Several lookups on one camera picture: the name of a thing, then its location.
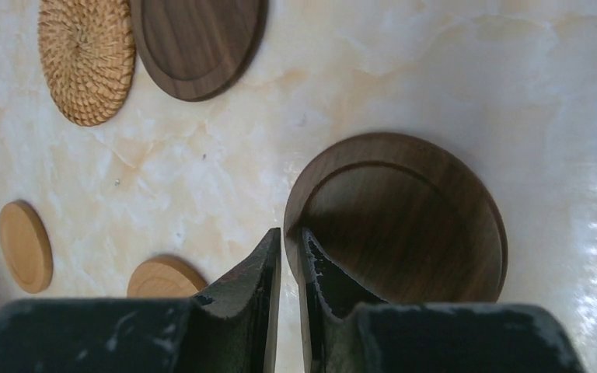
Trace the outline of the light wooden coaster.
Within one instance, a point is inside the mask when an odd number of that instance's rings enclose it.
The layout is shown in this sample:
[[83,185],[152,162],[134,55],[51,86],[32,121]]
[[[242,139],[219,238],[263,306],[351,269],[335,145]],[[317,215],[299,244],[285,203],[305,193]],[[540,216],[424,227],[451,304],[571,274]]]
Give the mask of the light wooden coaster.
[[46,290],[53,276],[51,244],[40,216],[24,200],[0,211],[0,246],[13,280],[29,294]]
[[186,261],[176,256],[155,256],[140,263],[127,286],[128,298],[189,298],[208,285]]

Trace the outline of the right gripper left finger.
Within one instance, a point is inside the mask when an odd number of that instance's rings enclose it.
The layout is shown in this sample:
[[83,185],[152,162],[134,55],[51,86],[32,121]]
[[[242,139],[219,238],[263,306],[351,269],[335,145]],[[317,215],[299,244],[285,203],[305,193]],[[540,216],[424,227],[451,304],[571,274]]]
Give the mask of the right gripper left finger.
[[30,298],[0,308],[0,372],[272,372],[281,230],[186,298]]

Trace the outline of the woven rattan coaster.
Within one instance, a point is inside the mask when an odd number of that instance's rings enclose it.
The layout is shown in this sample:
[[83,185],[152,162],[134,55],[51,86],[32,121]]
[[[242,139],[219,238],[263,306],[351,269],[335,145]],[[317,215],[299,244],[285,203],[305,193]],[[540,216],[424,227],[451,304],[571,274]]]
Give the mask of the woven rattan coaster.
[[67,120],[93,127],[123,106],[136,59],[128,1],[42,1],[37,45],[51,98]]

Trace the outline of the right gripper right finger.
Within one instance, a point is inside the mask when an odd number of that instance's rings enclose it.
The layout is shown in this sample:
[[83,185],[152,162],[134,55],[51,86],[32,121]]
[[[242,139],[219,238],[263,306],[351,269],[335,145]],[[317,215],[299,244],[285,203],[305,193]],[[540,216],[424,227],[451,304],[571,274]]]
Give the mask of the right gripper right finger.
[[308,372],[582,372],[558,320],[535,305],[386,302],[313,233],[298,238]]

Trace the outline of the dark wooden coaster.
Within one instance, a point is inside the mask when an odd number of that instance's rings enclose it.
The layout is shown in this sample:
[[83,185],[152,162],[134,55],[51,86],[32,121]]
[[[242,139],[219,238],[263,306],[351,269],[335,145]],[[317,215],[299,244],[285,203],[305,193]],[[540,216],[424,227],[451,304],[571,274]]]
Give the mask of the dark wooden coaster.
[[508,240],[491,193],[452,153],[408,134],[355,135],[301,171],[284,218],[295,276],[303,228],[389,302],[495,302],[504,286]]
[[269,3],[132,1],[138,55],[152,81],[173,98],[200,102],[234,85],[254,59]]

